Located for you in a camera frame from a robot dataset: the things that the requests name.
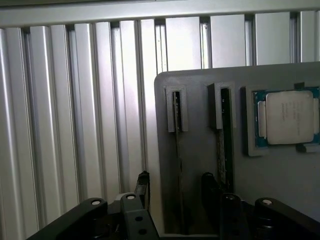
gray plastic panel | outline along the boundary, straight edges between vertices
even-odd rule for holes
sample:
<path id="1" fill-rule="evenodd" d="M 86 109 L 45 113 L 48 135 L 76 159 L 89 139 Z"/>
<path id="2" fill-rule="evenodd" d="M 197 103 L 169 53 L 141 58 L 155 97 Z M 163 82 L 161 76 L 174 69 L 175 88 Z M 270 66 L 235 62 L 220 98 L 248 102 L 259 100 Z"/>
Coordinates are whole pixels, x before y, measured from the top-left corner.
<path id="1" fill-rule="evenodd" d="M 175 134 L 168 132 L 166 87 L 185 86 L 188 132 L 180 135 L 185 205 L 192 223 L 190 234 L 209 233 L 201 205 L 201 175 L 217 174 L 217 137 L 209 126 L 208 86 L 234 83 L 236 125 L 233 126 L 233 171 L 235 193 L 253 204 L 256 199 L 278 199 L 320 221 L 320 156 L 300 153 L 295 145 L 272 146 L 268 154 L 248 156 L 246 98 L 247 88 L 263 86 L 294 89 L 294 84 L 319 82 L 320 63 L 263 65 L 163 72 L 154 83 L 159 144 L 163 214 L 167 233 L 174 233 L 178 222 L 175 209 L 178 192 L 178 162 Z"/>

corrugated metal wall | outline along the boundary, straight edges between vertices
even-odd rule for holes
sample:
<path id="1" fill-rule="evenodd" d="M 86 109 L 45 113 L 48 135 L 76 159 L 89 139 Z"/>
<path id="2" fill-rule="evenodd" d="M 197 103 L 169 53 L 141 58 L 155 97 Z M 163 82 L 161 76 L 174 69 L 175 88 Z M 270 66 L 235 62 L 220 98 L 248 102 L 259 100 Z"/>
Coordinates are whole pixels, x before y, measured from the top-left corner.
<path id="1" fill-rule="evenodd" d="M 145 169 L 161 232 L 156 75 L 320 57 L 316 11 L 22 25 L 0 29 L 3 240 L 112 202 Z"/>

metal rivet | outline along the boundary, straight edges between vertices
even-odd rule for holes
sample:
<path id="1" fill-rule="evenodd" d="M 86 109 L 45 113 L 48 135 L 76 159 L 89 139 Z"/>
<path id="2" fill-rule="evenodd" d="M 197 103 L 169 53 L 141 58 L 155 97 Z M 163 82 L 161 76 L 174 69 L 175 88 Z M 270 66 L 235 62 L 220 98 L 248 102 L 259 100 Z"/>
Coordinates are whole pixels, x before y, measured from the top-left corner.
<path id="1" fill-rule="evenodd" d="M 262 202 L 266 205 L 271 205 L 272 204 L 272 201 L 268 200 L 268 199 L 264 199 L 262 200 Z"/>
<path id="2" fill-rule="evenodd" d="M 92 205 L 98 205 L 101 203 L 101 200 L 94 200 L 91 202 Z"/>
<path id="3" fill-rule="evenodd" d="M 225 196 L 225 198 L 226 198 L 226 199 L 229 199 L 229 200 L 234 200 L 234 199 L 235 199 L 235 197 L 232 196 L 232 195 L 227 195 L 227 196 Z"/>
<path id="4" fill-rule="evenodd" d="M 128 195 L 126 196 L 127 199 L 131 200 L 131 199 L 134 199 L 136 196 L 135 195 Z"/>

